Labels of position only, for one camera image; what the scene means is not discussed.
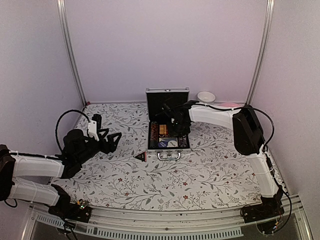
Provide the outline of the red playing card deck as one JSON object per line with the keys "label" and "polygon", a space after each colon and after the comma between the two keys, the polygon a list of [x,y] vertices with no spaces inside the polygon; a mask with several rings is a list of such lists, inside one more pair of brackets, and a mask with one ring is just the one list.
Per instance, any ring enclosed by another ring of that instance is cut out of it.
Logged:
{"label": "red playing card deck", "polygon": [[166,124],[160,124],[158,126],[158,132],[159,132],[159,135],[168,135],[169,134],[168,126]]}

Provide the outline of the aluminium poker case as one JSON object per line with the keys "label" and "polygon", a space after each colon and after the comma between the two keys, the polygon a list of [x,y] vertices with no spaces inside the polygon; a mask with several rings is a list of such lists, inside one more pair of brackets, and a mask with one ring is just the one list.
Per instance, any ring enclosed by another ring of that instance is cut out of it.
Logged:
{"label": "aluminium poker case", "polygon": [[167,125],[169,130],[170,118],[167,117],[163,110],[163,104],[167,104],[174,111],[174,117],[182,110],[182,105],[189,99],[189,88],[174,87],[174,88],[147,88],[145,90],[148,110],[148,139],[147,139],[147,153],[156,157],[160,161],[178,161],[182,154],[190,151],[190,141],[188,135],[164,135],[165,137],[177,138],[180,136],[187,136],[189,148],[165,147],[159,148],[158,142],[160,135],[158,133],[158,141],[156,148],[150,148],[150,128],[151,122],[157,122],[159,125]]}

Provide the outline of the triangular all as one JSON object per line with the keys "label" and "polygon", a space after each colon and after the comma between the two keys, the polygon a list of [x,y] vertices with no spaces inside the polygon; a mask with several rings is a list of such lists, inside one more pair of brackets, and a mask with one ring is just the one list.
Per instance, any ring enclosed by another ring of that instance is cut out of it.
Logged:
{"label": "triangular all", "polygon": [[135,159],[140,160],[141,162],[146,162],[147,161],[147,152],[141,152],[137,155],[134,156]]}

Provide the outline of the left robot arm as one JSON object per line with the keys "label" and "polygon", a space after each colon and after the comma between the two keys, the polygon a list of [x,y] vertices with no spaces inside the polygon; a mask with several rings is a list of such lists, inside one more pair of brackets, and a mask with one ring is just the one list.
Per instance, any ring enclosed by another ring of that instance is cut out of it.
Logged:
{"label": "left robot arm", "polygon": [[115,152],[122,137],[120,132],[109,134],[108,129],[90,132],[72,129],[63,138],[64,148],[57,157],[24,154],[0,146],[0,200],[36,202],[49,206],[54,214],[70,217],[74,213],[71,197],[60,186],[45,185],[26,177],[71,179],[81,171],[83,164],[99,152]]}

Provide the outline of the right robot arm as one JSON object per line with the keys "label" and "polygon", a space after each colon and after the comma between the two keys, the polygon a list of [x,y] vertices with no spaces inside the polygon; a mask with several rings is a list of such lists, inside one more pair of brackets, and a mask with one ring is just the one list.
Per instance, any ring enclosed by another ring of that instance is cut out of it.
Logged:
{"label": "right robot arm", "polygon": [[281,205],[283,189],[275,179],[272,156],[268,150],[269,139],[256,115],[257,108],[250,105],[223,107],[190,100],[170,108],[164,104],[162,110],[170,119],[170,129],[178,136],[191,132],[192,123],[207,123],[233,131],[235,150],[245,156],[259,183],[261,201],[258,213],[269,218]]}

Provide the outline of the right poker chip row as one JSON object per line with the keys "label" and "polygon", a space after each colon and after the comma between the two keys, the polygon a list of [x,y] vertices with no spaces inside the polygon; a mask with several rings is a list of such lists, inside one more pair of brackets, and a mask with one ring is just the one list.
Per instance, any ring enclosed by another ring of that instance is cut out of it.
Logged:
{"label": "right poker chip row", "polygon": [[189,140],[186,135],[178,137],[178,147],[181,149],[189,148]]}

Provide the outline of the poker chip row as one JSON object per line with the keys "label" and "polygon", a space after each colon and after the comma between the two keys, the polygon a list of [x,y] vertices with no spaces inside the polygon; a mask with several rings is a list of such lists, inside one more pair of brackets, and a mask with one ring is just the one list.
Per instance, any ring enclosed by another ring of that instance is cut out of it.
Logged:
{"label": "poker chip row", "polygon": [[158,145],[158,134],[159,134],[159,124],[156,121],[153,121],[150,124],[149,147],[151,149],[156,148]]}
{"label": "poker chip row", "polygon": [[178,147],[181,149],[189,148],[189,140],[186,135],[178,137]]}

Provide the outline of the white dealer chip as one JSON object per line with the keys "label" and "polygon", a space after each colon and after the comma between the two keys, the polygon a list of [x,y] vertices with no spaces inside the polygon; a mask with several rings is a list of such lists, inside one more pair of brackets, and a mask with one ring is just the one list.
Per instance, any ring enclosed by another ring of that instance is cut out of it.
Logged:
{"label": "white dealer chip", "polygon": [[167,147],[168,148],[177,148],[178,147],[178,142],[176,140],[169,140],[167,142]]}

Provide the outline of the left poker chip row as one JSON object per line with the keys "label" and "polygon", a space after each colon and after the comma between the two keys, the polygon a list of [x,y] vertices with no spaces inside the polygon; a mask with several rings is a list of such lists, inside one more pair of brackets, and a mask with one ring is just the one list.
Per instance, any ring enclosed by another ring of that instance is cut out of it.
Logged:
{"label": "left poker chip row", "polygon": [[149,147],[151,149],[156,148],[158,145],[158,134],[159,134],[159,124],[156,121],[153,121],[150,124]]}

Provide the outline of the white bowl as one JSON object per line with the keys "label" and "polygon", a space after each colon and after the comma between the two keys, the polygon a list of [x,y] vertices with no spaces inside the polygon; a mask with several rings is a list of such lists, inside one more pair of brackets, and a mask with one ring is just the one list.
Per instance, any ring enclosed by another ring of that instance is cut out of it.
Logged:
{"label": "white bowl", "polygon": [[216,100],[216,96],[208,91],[201,91],[197,94],[197,100],[202,103],[213,103]]}

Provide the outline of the pink plate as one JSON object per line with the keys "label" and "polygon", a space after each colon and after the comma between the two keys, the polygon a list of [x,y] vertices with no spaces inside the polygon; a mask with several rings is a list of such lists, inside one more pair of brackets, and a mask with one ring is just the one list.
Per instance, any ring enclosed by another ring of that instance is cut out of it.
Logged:
{"label": "pink plate", "polygon": [[220,106],[226,107],[226,108],[238,108],[238,107],[241,107],[242,105],[234,102],[223,102],[220,104]]}

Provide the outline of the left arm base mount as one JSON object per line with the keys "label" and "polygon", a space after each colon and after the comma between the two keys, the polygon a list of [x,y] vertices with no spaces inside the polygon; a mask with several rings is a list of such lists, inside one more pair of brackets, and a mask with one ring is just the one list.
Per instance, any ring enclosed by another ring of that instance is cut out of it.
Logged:
{"label": "left arm base mount", "polygon": [[91,218],[92,208],[86,201],[70,202],[68,199],[59,199],[56,205],[48,208],[48,213],[62,220],[73,220],[88,223]]}

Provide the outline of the front aluminium rail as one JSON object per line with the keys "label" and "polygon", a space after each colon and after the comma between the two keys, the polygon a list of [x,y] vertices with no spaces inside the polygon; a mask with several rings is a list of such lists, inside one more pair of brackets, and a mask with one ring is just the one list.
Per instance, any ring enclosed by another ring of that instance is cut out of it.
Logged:
{"label": "front aluminium rail", "polygon": [[246,222],[242,206],[149,211],[93,207],[88,222],[62,220],[33,204],[24,240],[311,240],[298,195],[282,199],[284,214]]}

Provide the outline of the left aluminium frame post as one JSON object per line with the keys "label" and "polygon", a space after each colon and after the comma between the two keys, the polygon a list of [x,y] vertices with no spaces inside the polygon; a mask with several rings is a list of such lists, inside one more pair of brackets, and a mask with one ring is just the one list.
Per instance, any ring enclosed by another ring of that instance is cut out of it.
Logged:
{"label": "left aluminium frame post", "polygon": [[68,19],[67,19],[66,1],[57,0],[56,3],[57,3],[59,21],[60,21],[60,26],[62,30],[62,35],[63,35],[65,47],[66,47],[69,64],[70,64],[71,73],[73,75],[75,87],[79,95],[80,101],[82,105],[85,107],[87,104],[87,99],[85,96],[83,85],[81,83],[81,78],[79,75],[76,58],[75,58],[75,54],[72,46],[72,39],[71,39],[71,34],[70,34],[70,29],[69,29]]}

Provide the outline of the right aluminium frame post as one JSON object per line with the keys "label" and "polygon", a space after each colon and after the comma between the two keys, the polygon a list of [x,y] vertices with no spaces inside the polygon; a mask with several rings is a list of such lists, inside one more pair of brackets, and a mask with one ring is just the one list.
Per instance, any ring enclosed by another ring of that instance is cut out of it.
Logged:
{"label": "right aluminium frame post", "polygon": [[264,16],[260,45],[258,49],[258,55],[257,55],[256,64],[254,67],[249,91],[248,91],[246,102],[245,102],[248,105],[252,104],[253,98],[258,86],[258,81],[260,78],[263,61],[264,61],[264,57],[265,57],[265,53],[268,45],[269,35],[272,27],[274,7],[275,7],[275,0],[266,1],[265,16]]}

